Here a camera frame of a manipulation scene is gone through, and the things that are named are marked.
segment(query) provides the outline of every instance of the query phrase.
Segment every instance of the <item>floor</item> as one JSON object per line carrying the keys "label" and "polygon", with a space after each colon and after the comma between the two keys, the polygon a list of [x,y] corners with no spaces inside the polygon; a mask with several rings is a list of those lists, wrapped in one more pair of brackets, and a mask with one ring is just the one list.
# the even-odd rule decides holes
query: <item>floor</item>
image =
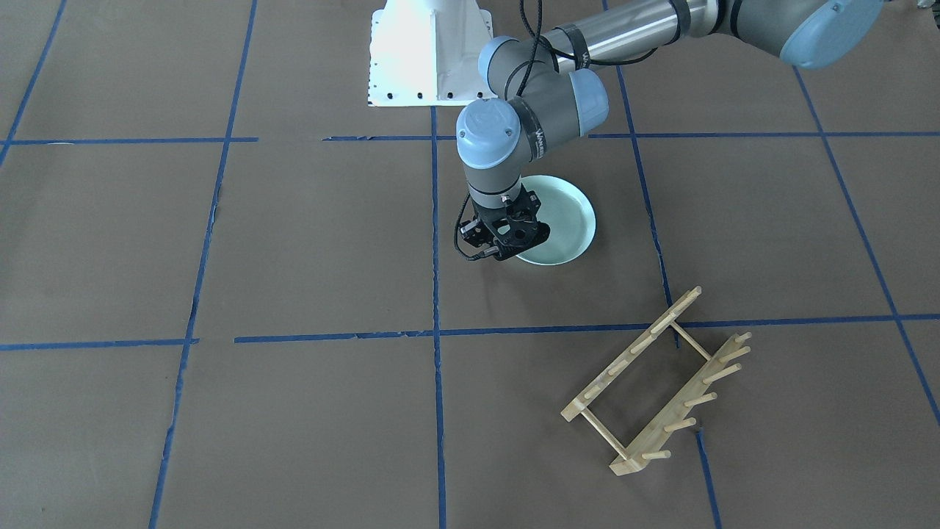
{"label": "floor", "polygon": [[[0,526],[937,526],[929,11],[819,72],[722,36],[605,70],[527,168],[596,238],[534,267],[450,247],[457,109],[367,106],[383,3],[8,0]],[[558,413],[696,285],[684,325],[753,352],[617,477]],[[628,440],[700,363],[661,339],[592,408]]]}

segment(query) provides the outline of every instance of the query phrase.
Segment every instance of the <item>metal arm tube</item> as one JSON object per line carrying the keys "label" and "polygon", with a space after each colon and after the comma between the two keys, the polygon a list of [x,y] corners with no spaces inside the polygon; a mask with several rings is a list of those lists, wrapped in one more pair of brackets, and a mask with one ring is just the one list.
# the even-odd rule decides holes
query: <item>metal arm tube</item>
{"label": "metal arm tube", "polygon": [[[573,25],[584,35],[591,59],[621,61],[676,39],[680,28],[678,11],[686,9],[685,6],[690,18],[688,33],[696,37],[707,35],[717,21],[718,0],[634,0]],[[555,49],[573,55],[572,44],[561,29],[553,29],[544,36]],[[558,58],[559,72],[571,72],[574,67],[573,60]]]}

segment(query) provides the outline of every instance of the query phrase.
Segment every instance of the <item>black cable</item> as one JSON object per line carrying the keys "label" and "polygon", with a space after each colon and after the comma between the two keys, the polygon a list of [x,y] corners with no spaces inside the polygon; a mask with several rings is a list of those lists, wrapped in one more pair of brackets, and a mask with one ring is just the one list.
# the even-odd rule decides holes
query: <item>black cable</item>
{"label": "black cable", "polygon": [[[520,0],[519,2],[519,14],[521,15],[523,19],[523,25],[525,26],[525,31],[528,32],[529,37],[535,39],[536,42],[540,44],[543,48],[545,48],[545,50],[547,50],[549,53],[555,54],[557,56],[565,57],[568,60],[574,60],[573,55],[566,54],[565,52],[562,52],[561,50],[557,50],[554,47],[552,47],[552,43],[549,42],[548,39],[546,39],[545,37],[541,35],[541,26],[539,28],[539,33],[536,33],[535,31],[532,30],[532,26],[529,24],[528,17],[525,16],[525,4],[523,3],[522,0]],[[602,59],[594,60],[592,59],[591,64],[596,64],[598,66],[629,66],[631,64],[636,64],[637,62],[641,62],[650,58],[650,56],[658,49],[659,48],[653,48],[649,50],[643,56],[640,56],[638,58],[631,58],[627,60],[602,60]]]}
{"label": "black cable", "polygon": [[456,249],[464,259],[467,261],[479,261],[483,258],[483,252],[480,252],[476,255],[467,255],[463,253],[460,245],[457,244],[457,234],[461,230],[461,219],[463,218],[463,211],[467,208],[467,202],[470,201],[470,193],[467,193],[467,198],[463,199],[463,205],[461,206],[461,211],[457,214],[457,223],[454,224],[454,249]]}
{"label": "black cable", "polygon": [[[541,34],[541,0],[538,1],[539,14],[536,19],[536,35]],[[519,12],[522,14],[523,18],[525,17],[525,0],[519,0]],[[528,83],[528,76],[532,73],[532,65],[535,64],[535,55],[539,51],[540,39],[532,40],[532,56],[529,58],[528,66],[525,67],[525,75],[523,75],[523,80],[519,83],[519,89],[516,90],[516,97],[522,97],[523,92],[525,91],[525,84]]]}

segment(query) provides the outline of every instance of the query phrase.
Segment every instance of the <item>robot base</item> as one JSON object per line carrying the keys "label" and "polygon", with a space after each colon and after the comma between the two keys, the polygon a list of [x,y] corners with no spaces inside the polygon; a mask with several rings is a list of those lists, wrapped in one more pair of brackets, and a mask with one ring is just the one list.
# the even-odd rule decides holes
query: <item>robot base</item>
{"label": "robot base", "polygon": [[477,69],[493,16],[476,0],[388,0],[372,14],[368,103],[464,106],[495,95]]}

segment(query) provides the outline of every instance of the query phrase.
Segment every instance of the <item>wooden peg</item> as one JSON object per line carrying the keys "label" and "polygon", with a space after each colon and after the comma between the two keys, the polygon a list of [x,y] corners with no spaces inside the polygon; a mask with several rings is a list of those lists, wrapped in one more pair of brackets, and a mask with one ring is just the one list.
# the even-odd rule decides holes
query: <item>wooden peg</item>
{"label": "wooden peg", "polygon": [[661,450],[659,452],[647,452],[641,457],[643,457],[647,461],[649,461],[650,459],[669,459],[670,457],[672,457],[672,452],[669,452],[668,450]]}
{"label": "wooden peg", "polygon": [[593,388],[587,390],[587,393],[585,393],[585,398],[586,398],[587,400],[590,400],[590,399],[596,397],[597,394],[600,393],[602,389],[603,389],[603,388],[601,387],[600,384],[594,386]]}
{"label": "wooden peg", "polygon": [[704,382],[705,384],[711,384],[712,382],[715,382],[719,378],[727,377],[728,375],[738,372],[738,371],[741,371],[740,363],[736,363],[734,365],[726,367],[725,369],[722,369],[721,371],[719,371],[718,373],[715,373],[714,375],[710,377],[705,377],[702,379],[702,382]]}
{"label": "wooden peg", "polygon": [[686,420],[684,420],[684,421],[679,421],[678,423],[675,423],[675,424],[673,424],[673,425],[666,426],[666,427],[663,428],[663,430],[668,434],[668,433],[672,433],[672,432],[674,432],[674,431],[676,431],[676,430],[681,430],[681,429],[687,428],[687,427],[689,427],[689,426],[694,426],[694,425],[696,425],[696,422],[697,422],[697,421],[696,421],[696,418],[695,418],[695,417],[689,417],[688,419],[686,419]]}
{"label": "wooden peg", "polygon": [[629,364],[630,364],[629,361],[627,361],[627,360],[621,360],[620,362],[617,363],[617,365],[615,365],[614,367],[611,367],[610,369],[608,369],[608,370],[607,370],[607,374],[608,374],[609,376],[613,377],[613,376],[615,376],[617,373],[623,371],[623,370],[627,367],[627,365],[629,365]]}
{"label": "wooden peg", "polygon": [[749,346],[744,346],[738,349],[737,351],[734,351],[733,353],[728,353],[727,355],[721,357],[720,359],[718,359],[718,361],[721,363],[728,363],[738,357],[742,357],[746,355],[749,352],[751,352],[751,348]]}
{"label": "wooden peg", "polygon": [[685,405],[686,408],[691,408],[692,406],[698,406],[699,404],[704,404],[706,402],[713,401],[716,398],[718,398],[718,393],[714,393],[714,392],[705,393],[699,398],[687,400],[683,404]]}

